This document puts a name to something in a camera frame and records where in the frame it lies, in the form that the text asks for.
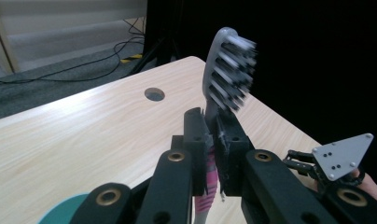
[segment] table surface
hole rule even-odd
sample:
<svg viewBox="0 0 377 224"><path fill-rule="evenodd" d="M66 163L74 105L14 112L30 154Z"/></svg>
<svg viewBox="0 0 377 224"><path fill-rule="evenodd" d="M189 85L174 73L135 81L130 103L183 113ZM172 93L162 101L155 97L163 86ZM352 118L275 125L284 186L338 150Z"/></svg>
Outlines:
<svg viewBox="0 0 377 224"><path fill-rule="evenodd" d="M0 119L0 223L37 223L66 198L151 177L172 135L183 134L184 113L205 107L204 66L187 57ZM148 100L148 88L165 98ZM280 158L319 146L251 95L237 118L256 148ZM207 223L245 223L240 198L217 194Z"/></svg>

